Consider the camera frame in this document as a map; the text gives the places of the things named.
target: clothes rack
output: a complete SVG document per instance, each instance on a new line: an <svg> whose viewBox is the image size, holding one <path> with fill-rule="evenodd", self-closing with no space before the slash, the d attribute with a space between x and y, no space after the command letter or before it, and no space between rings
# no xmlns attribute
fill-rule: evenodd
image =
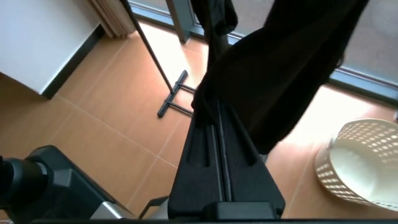
<svg viewBox="0 0 398 224"><path fill-rule="evenodd" d="M188 72L186 70L182 71L180 77L178 78L178 80L175 82L174 86L171 86L169 79L167 79L166 74L163 71L162 66L160 65L154 51L152 50L152 47L150 46L144 32L141 29L141 26L138 23L138 20L136 19L136 17L134 16L133 13L129 13L133 24L135 25L139 35L141 36L142 40L144 41L144 44L146 46L146 48L148 49L150 56L152 57L152 59L154 60L157 69L159 70L160 74L162 75L162 78L164 80L164 82L167 85L167 88L169 89L170 93L169 95L166 97L165 101L163 102L163 105L160 107L160 110L157 112L157 116L159 118L162 118L164 116L164 114L166 113L168 108L173 108L177 111L183 112L189 116L192 116L193 112L184 108L181 105L178 105L176 103L173 102L175 96L177 95L179 90L184 90L190 93L194 93L195 89L187 86L184 84L185 79L188 77Z"/></svg>

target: laundry basket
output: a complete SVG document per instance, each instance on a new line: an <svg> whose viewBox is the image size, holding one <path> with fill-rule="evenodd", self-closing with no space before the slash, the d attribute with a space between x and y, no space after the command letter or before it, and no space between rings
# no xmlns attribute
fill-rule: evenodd
<svg viewBox="0 0 398 224"><path fill-rule="evenodd" d="M398 125L380 119L345 124L318 152L315 172L337 197L398 211Z"/></svg>

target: black machine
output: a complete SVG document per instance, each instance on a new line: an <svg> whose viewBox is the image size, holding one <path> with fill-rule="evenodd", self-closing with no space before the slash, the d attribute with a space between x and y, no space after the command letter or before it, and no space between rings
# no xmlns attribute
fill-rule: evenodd
<svg viewBox="0 0 398 224"><path fill-rule="evenodd" d="M195 112L169 197L170 220L140 220L55 146L4 159L0 208L23 223L395 223L281 220L285 202L236 113L214 102L216 121Z"/></svg>

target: black garment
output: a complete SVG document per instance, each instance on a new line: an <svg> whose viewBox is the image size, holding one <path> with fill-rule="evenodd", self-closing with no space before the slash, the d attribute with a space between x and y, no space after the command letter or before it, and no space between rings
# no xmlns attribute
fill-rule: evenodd
<svg viewBox="0 0 398 224"><path fill-rule="evenodd" d="M207 69L228 49L227 34L238 24L231 0L191 0L194 13L205 30L209 45Z"/></svg>
<svg viewBox="0 0 398 224"><path fill-rule="evenodd" d="M209 68L193 108L213 116L213 98L233 105L257 150L267 154L328 80L367 2L275 0L264 27Z"/></svg>

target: tile floor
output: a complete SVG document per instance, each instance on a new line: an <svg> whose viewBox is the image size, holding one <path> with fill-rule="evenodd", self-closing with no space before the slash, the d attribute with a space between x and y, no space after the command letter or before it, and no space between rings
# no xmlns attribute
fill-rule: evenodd
<svg viewBox="0 0 398 224"><path fill-rule="evenodd" d="M148 24L142 28L171 82L186 69L186 83L197 86L206 68L206 45L194 39L181 45L172 32ZM174 110L157 118L167 94L137 34L128 40L104 38L50 101L0 77L0 154L25 157L54 144L138 215L148 200L170 192L189 127L190 118ZM191 100L183 91L175 99L185 106ZM393 112L321 87L267 162L287 202L284 218L398 218L396 212L331 196L313 169L315 153L340 125L357 118L392 120Z"/></svg>

